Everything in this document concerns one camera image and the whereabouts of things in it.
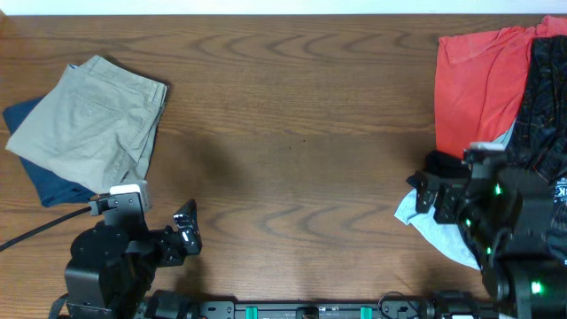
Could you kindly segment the khaki shorts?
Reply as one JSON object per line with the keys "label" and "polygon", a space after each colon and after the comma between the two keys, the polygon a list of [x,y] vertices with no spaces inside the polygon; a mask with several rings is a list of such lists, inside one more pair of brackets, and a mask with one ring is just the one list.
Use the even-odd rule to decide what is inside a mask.
{"label": "khaki shorts", "polygon": [[143,180],[167,85],[94,56],[69,65],[9,138],[6,150],[102,193]]}

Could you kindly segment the navy blue shorts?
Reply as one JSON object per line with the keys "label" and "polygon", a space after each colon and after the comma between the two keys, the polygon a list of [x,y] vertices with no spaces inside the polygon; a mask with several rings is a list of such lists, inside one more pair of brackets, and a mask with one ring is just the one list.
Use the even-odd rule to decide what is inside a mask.
{"label": "navy blue shorts", "polygon": [[[19,125],[42,99],[42,97],[38,97],[28,100],[9,106],[3,111],[4,121],[11,134],[17,130]],[[94,192],[78,183],[67,181],[27,159],[19,159],[35,186],[41,204],[45,207],[60,204],[87,203],[95,195]]]}

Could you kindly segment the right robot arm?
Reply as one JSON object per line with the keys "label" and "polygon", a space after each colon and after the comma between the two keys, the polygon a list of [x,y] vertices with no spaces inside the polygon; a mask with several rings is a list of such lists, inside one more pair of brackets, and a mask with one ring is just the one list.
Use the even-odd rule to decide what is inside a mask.
{"label": "right robot arm", "polygon": [[467,150],[461,167],[419,170],[416,211],[454,225],[480,268],[491,301],[435,292],[421,318],[564,318],[566,267],[550,247],[553,192],[536,172],[513,167],[505,151]]}

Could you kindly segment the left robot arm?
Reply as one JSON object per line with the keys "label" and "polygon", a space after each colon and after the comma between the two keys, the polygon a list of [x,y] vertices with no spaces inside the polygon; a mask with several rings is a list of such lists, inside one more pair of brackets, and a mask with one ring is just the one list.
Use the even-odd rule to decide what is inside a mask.
{"label": "left robot arm", "polygon": [[65,269],[67,292],[52,303],[49,316],[198,318],[198,303],[187,297],[168,291],[146,294],[158,268],[181,266],[186,257],[200,254],[195,200],[174,213],[173,226],[161,230],[149,230],[136,194],[99,198],[89,206],[104,219],[73,241]]}

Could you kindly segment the light blue garment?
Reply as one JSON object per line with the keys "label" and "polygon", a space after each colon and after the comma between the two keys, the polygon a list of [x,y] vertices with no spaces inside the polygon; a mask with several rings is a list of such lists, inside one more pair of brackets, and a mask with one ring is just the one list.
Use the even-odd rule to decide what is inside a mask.
{"label": "light blue garment", "polygon": [[[488,148],[500,147],[503,149],[508,145],[510,138],[512,137],[514,125],[515,122],[513,122],[505,133],[498,136],[490,143],[475,143],[489,144],[490,146],[488,146]],[[425,167],[437,168],[441,166],[443,161],[446,162],[445,165],[450,167],[459,167],[462,164],[460,159],[435,150],[426,155]],[[437,224],[433,218],[435,213],[434,207],[432,207],[427,214],[419,214],[416,211],[416,199],[417,190],[413,189],[400,202],[395,211],[394,217],[403,222],[405,225],[411,225],[417,229],[431,245],[443,253],[448,259],[475,270],[479,270],[478,263],[476,262],[473,253],[464,244],[458,227],[454,224]]]}

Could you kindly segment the black patterned garment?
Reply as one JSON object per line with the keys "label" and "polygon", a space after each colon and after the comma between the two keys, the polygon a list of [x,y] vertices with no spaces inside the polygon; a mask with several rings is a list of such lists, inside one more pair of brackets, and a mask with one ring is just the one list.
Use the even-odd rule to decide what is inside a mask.
{"label": "black patterned garment", "polygon": [[566,37],[539,38],[507,150],[513,165],[548,183],[566,176]]}

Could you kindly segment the red orange t-shirt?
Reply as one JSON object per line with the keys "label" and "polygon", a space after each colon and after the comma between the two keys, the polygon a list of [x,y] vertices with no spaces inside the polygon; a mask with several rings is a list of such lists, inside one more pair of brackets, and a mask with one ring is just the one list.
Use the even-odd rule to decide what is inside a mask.
{"label": "red orange t-shirt", "polygon": [[473,142],[509,131],[524,94],[532,42],[566,34],[566,19],[534,27],[439,38],[434,85],[436,147],[461,158]]}

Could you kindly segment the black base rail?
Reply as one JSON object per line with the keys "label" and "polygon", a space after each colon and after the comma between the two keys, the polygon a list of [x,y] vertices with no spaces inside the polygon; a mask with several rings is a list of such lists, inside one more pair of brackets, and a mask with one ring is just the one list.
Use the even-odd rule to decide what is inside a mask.
{"label": "black base rail", "polygon": [[468,292],[435,292],[407,297],[388,292],[377,301],[240,302],[197,301],[157,291],[142,302],[135,318],[157,319],[499,319],[495,306]]}

